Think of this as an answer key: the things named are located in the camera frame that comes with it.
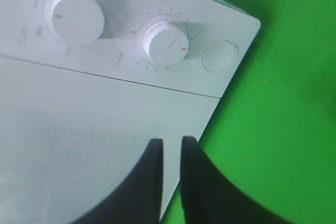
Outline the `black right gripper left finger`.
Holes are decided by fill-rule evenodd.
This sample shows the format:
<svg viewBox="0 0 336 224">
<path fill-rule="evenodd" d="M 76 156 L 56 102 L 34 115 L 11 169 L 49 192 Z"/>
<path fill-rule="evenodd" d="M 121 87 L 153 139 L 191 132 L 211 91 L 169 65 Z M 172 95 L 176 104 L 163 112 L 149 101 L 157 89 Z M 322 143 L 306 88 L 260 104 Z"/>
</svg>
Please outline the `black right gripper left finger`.
<svg viewBox="0 0 336 224">
<path fill-rule="evenodd" d="M 163 140 L 151 139 L 123 182 L 74 223 L 159 223 L 163 190 Z"/>
</svg>

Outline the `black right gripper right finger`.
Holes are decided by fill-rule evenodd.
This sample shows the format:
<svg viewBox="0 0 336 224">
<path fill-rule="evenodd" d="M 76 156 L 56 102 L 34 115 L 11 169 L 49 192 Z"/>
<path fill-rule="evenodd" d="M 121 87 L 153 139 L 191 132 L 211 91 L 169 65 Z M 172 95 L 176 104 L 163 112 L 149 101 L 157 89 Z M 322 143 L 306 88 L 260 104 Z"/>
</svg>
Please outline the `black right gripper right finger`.
<svg viewBox="0 0 336 224">
<path fill-rule="evenodd" d="M 191 136 L 182 138 L 180 189 L 186 223 L 288 223 L 230 182 Z"/>
</svg>

